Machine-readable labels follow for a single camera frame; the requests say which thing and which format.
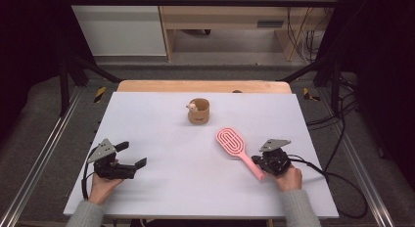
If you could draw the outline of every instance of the table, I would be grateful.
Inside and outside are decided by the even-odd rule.
[[[235,88],[245,93],[230,93]],[[249,156],[258,155],[267,139],[281,136],[275,139],[293,141],[285,151],[319,166],[297,96],[290,92],[287,83],[265,81],[121,82],[92,147],[107,136],[114,144],[129,141],[130,148],[116,155],[119,162],[132,164],[147,157],[148,164],[134,179],[117,187],[106,203],[107,215],[158,219],[283,217],[274,182],[269,178],[258,181],[242,161],[230,158],[220,148],[214,133],[224,126],[234,127],[244,137]],[[187,120],[185,104],[196,96],[210,100],[210,121],[205,125],[195,126]],[[265,103],[269,108],[262,109]],[[256,117],[246,116],[256,109],[262,109]],[[324,178],[305,165],[296,166],[302,170],[303,188],[316,214],[338,217]],[[73,214],[82,200],[81,174],[64,214]]]

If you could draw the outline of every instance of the white table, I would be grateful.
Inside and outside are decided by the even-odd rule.
[[[210,120],[193,125],[186,105],[194,98],[210,101]],[[132,180],[119,185],[106,202],[106,214],[117,218],[268,219],[285,216],[275,183],[258,181],[245,164],[232,159],[215,140],[233,127],[246,142],[249,156],[267,139],[288,139],[283,148],[320,167],[294,94],[134,93],[115,92],[93,142],[129,141],[116,155],[122,164],[148,158]],[[338,217],[325,179],[302,163],[303,188],[321,218]],[[64,214],[82,200],[82,171]]]

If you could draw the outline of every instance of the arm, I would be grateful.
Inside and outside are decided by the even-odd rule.
[[[285,174],[274,176],[274,179],[281,191],[287,226],[320,226],[320,221],[312,210],[307,193],[301,189],[301,170],[291,166]]]
[[[94,174],[88,201],[83,201],[78,205],[76,212],[70,217],[67,227],[100,226],[104,217],[102,205],[122,181],[120,179],[107,180]]]

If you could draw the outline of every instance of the pink hair brush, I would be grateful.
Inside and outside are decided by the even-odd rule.
[[[242,159],[258,180],[265,177],[265,173],[245,153],[244,139],[234,129],[220,129],[216,133],[216,140],[229,155]]]

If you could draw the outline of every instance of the aluminum rail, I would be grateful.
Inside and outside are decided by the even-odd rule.
[[[320,96],[322,96],[322,100],[324,104],[326,105],[326,108],[330,111],[331,106],[329,104],[330,97],[329,97],[328,90],[325,89],[325,91],[323,91],[319,89],[319,94]],[[343,125],[340,121],[336,123],[335,125],[336,125],[337,132],[339,133],[339,136],[340,136]],[[350,166],[353,169],[353,173],[356,176],[356,180],[360,185],[360,188],[366,198],[367,203],[369,204],[372,210],[373,216],[378,222],[378,225],[383,226],[383,227],[393,227],[394,224],[393,224],[392,218],[387,208],[385,207],[384,202],[382,201],[382,198],[379,195],[375,184],[370,178],[368,171],[366,170],[363,162],[360,160],[346,132],[343,136],[343,145],[345,148],[345,154],[348,159],[348,162],[350,163]]]
[[[356,5],[341,0],[47,0],[76,6],[224,6],[336,8]]]
[[[61,116],[57,123],[55,124],[55,128],[49,135],[45,145],[43,146],[42,151],[40,152],[39,156],[37,157],[36,162],[34,163],[33,167],[31,168],[30,172],[28,173],[27,177],[25,178],[21,188],[19,189],[18,193],[16,194],[14,200],[9,205],[9,208],[4,213],[3,217],[0,220],[1,227],[13,227],[17,224],[19,217],[21,216],[25,205],[27,204],[30,195],[32,194],[37,181],[39,180],[40,176],[48,160],[52,153],[54,152],[72,113],[79,101],[79,97],[82,93],[81,87],[75,87],[75,90],[71,96],[71,104],[67,113]]]

